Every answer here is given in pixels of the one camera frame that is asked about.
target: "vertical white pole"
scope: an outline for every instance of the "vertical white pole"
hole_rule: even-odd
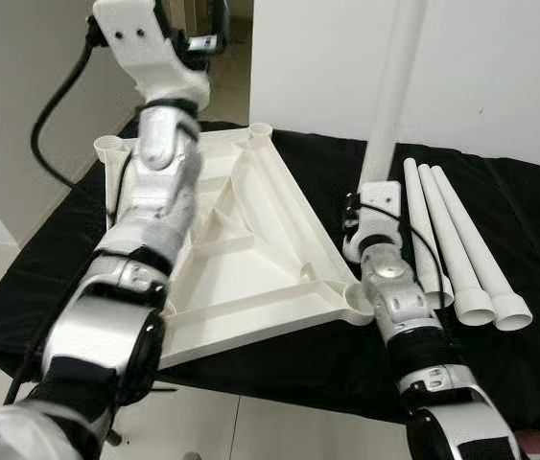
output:
[[[477,275],[470,264],[458,231],[444,205],[428,165],[419,166],[421,185],[430,208],[435,233],[442,256],[449,270],[455,293],[455,312],[459,321],[467,326],[480,326],[495,317],[489,294],[481,289]]]
[[[395,150],[395,131],[411,80],[427,0],[398,0],[359,188],[365,182],[383,182]]]
[[[435,271],[435,260],[439,264],[438,250],[435,247],[434,231],[432,223],[425,204],[423,189],[419,179],[419,172],[416,168],[416,162],[412,158],[404,161],[404,176],[406,178],[406,197],[408,199],[408,212],[411,218],[411,226],[416,229],[425,241],[432,247],[434,254],[425,247],[421,240],[412,234],[412,246],[414,248],[414,261],[416,263],[416,277],[418,278],[423,292],[427,298],[428,304],[435,310],[440,309],[440,291],[438,277]],[[442,285],[444,288],[444,307],[453,303],[453,289],[451,282],[444,275],[442,276]]]
[[[442,168],[434,166],[432,173],[481,286],[491,296],[496,311],[496,327],[501,331],[524,328],[531,323],[528,305],[512,290]]]

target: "black tablecloth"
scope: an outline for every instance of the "black tablecloth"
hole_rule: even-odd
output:
[[[130,124],[124,137],[134,137],[135,130],[135,123]],[[364,142],[279,130],[272,140],[340,248],[344,197],[356,189]],[[464,358],[513,429],[540,429],[540,166],[399,145],[393,179],[403,182],[401,165],[408,156],[443,167],[509,282],[534,314],[531,326],[514,333],[501,333],[492,325],[469,328],[453,314],[450,325]],[[105,231],[105,210],[98,204],[103,201],[103,165],[93,166],[81,185],[97,202],[71,193],[0,283],[0,368],[10,375],[42,314],[64,302]],[[404,236],[404,257],[412,260],[411,240]],[[160,377],[374,419],[404,420],[374,324],[358,328],[335,321],[187,362],[162,371]]]

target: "black cloth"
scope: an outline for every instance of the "black cloth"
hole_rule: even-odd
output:
[[[226,124],[205,124],[211,130]],[[135,123],[122,133],[136,134]],[[344,197],[354,192],[365,143],[276,130],[273,143],[334,244],[341,247]],[[398,145],[391,177],[402,162],[441,165],[515,291],[534,314],[532,325],[501,333],[469,328],[450,313],[461,352],[513,429],[540,429],[540,166],[483,159],[453,149]],[[104,198],[96,164],[82,188]],[[403,197],[403,209],[406,209]],[[105,210],[71,193],[21,251],[0,283],[0,368],[12,375],[42,314],[62,305],[76,273],[105,231]],[[405,236],[404,257],[412,261]],[[405,414],[387,352],[374,324],[335,321],[162,371],[165,381],[351,412],[401,422]]]

